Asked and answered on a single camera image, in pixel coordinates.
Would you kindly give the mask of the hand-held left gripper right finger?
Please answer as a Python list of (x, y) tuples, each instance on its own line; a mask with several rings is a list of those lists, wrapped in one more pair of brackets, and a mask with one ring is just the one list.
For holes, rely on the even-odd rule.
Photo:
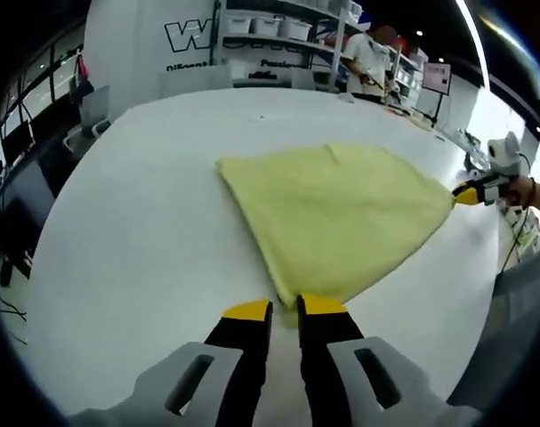
[(437, 396), (393, 346), (365, 337), (335, 299), (296, 300), (301, 374), (315, 426), (473, 426), (479, 413)]

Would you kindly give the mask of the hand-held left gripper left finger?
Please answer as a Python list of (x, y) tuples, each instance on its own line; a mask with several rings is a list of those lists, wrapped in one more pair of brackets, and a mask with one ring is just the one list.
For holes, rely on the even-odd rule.
[(266, 377), (273, 304), (224, 311), (204, 342), (188, 342), (136, 380), (134, 426), (250, 426)]

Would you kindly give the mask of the person's right hand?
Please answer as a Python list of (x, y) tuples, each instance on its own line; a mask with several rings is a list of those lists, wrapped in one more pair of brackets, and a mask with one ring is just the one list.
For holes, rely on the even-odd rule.
[(527, 209), (536, 192), (536, 183), (532, 177), (519, 176), (509, 183), (506, 203), (510, 206), (521, 206)]

